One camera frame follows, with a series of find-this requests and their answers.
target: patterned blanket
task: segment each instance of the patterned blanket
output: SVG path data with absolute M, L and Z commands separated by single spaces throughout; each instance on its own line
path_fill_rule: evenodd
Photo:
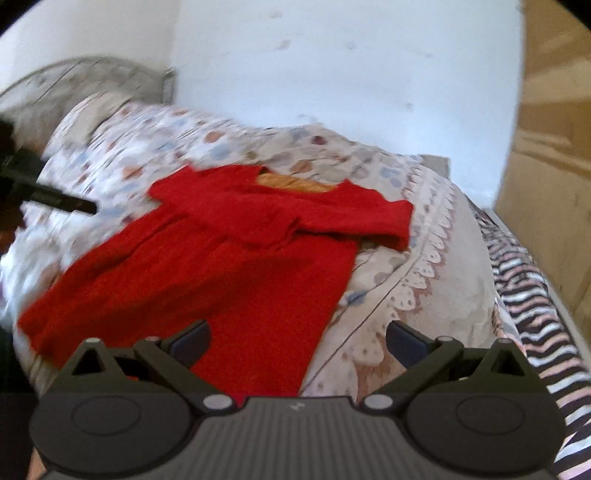
M 40 393 L 55 370 L 19 332 L 21 312 L 85 252 L 155 208 L 145 195 L 148 186 L 187 164 L 259 163 L 321 183 L 351 179 L 388 200 L 406 198 L 415 205 L 409 251 L 371 242 L 360 250 L 302 395 L 359 399 L 400 374 L 403 367 L 385 348 L 391 320 L 433 338 L 452 335 L 468 346 L 494 340 L 496 291 L 478 224 L 458 188 L 423 167 L 420 158 L 358 144 L 321 125 L 248 128 L 203 112 L 119 100 L 98 94 L 76 107 L 48 145 L 40 177 L 96 199 L 100 213 L 67 215 L 29 205 L 27 228 L 1 262 L 4 321 L 14 325 L 21 363 Z M 105 105 L 112 105 L 112 115 L 96 128 Z

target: wooden door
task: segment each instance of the wooden door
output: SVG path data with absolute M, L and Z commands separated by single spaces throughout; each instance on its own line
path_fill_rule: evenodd
M 556 0 L 524 0 L 518 125 L 495 211 L 591 340 L 591 31 Z

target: red garment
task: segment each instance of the red garment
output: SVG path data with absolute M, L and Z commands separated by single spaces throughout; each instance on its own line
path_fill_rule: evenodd
M 296 395 L 342 296 L 358 247 L 408 246 L 413 206 L 345 181 L 326 193 L 256 184 L 260 167 L 186 167 L 156 182 L 162 201 L 78 260 L 20 319 L 61 367 L 88 337 L 131 346 L 207 319 L 193 371 L 235 398 Z

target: striped blanket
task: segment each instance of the striped blanket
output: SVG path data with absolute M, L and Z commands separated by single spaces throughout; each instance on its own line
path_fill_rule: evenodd
M 560 480 L 591 479 L 591 376 L 527 249 L 488 215 L 477 209 L 474 213 L 488 247 L 497 292 L 530 365 L 564 415 L 567 437 L 553 473 Z

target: metal headboard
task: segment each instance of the metal headboard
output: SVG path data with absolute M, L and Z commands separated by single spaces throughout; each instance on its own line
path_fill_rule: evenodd
M 68 59 L 43 67 L 0 93 L 0 115 L 15 125 L 15 139 L 39 155 L 78 103 L 101 91 L 125 92 L 146 103 L 171 103 L 173 70 L 157 72 L 116 57 Z

